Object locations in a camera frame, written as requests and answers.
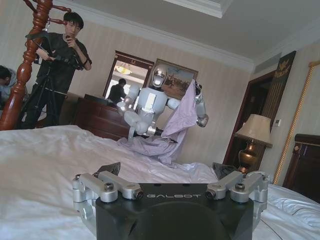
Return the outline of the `right gripper silver black own right finger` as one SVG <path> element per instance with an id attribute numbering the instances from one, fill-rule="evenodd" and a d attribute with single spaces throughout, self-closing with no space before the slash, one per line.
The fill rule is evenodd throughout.
<path id="1" fill-rule="evenodd" d="M 215 162 L 212 168 L 218 182 L 207 185 L 205 192 L 207 199 L 222 200 L 229 192 L 231 199 L 236 203 L 244 204 L 252 200 L 252 224 L 257 225 L 261 213 L 267 208 L 268 180 L 266 174 L 262 171 L 243 173 L 234 166 Z"/>

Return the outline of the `right gripper silver black own left finger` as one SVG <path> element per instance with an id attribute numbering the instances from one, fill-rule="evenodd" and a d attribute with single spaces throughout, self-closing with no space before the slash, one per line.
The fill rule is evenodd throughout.
<path id="1" fill-rule="evenodd" d="M 80 213 L 85 225 L 96 224 L 96 200 L 104 203 L 115 202 L 119 194 L 127 200 L 140 200 L 143 190 L 140 184 L 129 182 L 118 176 L 119 162 L 103 165 L 93 174 L 76 174 L 72 180 L 73 207 Z"/>

